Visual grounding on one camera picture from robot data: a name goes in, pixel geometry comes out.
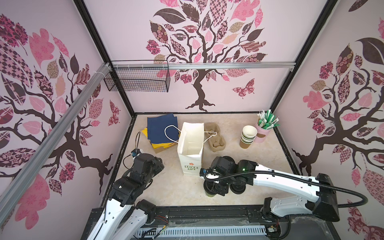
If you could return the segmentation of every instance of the butterfly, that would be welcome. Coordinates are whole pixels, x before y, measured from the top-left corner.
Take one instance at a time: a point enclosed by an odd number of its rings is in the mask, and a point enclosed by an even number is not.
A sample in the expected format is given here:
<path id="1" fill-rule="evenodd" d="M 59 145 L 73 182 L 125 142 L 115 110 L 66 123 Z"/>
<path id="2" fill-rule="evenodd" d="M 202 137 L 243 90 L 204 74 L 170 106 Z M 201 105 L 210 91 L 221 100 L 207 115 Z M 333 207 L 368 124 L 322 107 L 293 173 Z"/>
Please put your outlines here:
<path id="1" fill-rule="evenodd" d="M 254 84 L 255 84 L 255 81 L 254 81 L 255 79 L 252 79 L 252 80 L 250 80 L 248 83 L 247 83 L 247 85 L 245 86 L 245 88 L 234 88 L 234 89 L 232 89 L 232 90 L 234 90 L 236 93 L 239 93 L 239 96 L 240 97 L 244 97 L 246 94 L 247 94 L 247 92 L 248 93 L 253 93 L 254 94 L 254 90 L 255 90 L 255 88 L 254 87 L 252 87 Z"/>
<path id="2" fill-rule="evenodd" d="M 111 107 L 111 110 L 112 110 L 112 113 L 113 115 L 109 118 L 109 121 L 108 121 L 108 126 L 112 125 L 112 124 L 117 124 L 119 123 L 119 112 L 121 110 L 119 110 L 118 107 L 115 107 L 115 104 L 110 100 L 109 101 L 109 105 Z"/>

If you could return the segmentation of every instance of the pink paper bucket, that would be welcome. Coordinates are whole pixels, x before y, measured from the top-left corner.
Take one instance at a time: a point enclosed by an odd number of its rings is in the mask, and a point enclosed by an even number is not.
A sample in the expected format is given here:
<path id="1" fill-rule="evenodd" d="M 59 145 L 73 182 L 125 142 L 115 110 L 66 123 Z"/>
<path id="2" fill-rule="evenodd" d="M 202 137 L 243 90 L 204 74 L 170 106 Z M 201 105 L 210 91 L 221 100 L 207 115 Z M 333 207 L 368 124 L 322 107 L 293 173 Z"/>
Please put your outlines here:
<path id="1" fill-rule="evenodd" d="M 257 129 L 256 138 L 253 141 L 255 143 L 262 143 L 262 142 L 264 142 L 266 137 L 268 136 L 269 132 L 272 130 L 272 129 L 268 129 L 268 130 L 262 129 L 257 124 L 255 125 L 255 128 Z"/>

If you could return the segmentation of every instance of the marble-patterned surface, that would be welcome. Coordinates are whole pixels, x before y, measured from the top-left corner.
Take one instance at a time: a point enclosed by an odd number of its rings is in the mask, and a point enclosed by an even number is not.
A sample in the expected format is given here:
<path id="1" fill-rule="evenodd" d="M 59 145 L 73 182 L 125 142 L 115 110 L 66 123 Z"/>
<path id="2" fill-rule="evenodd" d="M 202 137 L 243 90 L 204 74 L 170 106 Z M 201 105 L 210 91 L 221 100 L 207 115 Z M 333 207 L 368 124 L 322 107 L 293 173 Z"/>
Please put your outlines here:
<path id="1" fill-rule="evenodd" d="M 158 115 L 138 115 L 130 136 L 125 156 L 135 148 L 135 136 L 138 131 L 147 127 L 147 117 Z M 230 156 L 236 163 L 242 159 L 255 161 L 275 170 L 292 173 L 288 161 L 281 149 L 280 143 L 272 131 L 263 143 L 252 143 L 247 149 L 239 146 L 242 128 L 245 125 L 254 125 L 257 114 L 175 114 L 179 128 L 183 122 L 216 122 L 225 138 L 227 146 L 223 151 L 212 152 L 208 142 L 204 145 L 202 167 L 208 168 L 216 156 Z M 187 205 L 251 205 L 263 204 L 266 197 L 290 197 L 292 194 L 270 187 L 250 186 L 243 194 L 234 194 L 231 190 L 224 197 L 216 195 L 206 196 L 203 189 L 204 180 L 199 177 L 184 176 L 177 155 L 177 146 L 155 154 L 151 144 L 141 133 L 139 148 L 145 153 L 160 157 L 164 163 L 164 170 L 153 178 L 152 185 L 141 194 L 136 203 L 146 199 L 157 206 L 187 206 Z M 131 167 L 131 156 L 125 159 L 125 165 Z M 126 168 L 121 164 L 117 174 L 119 179 Z"/>

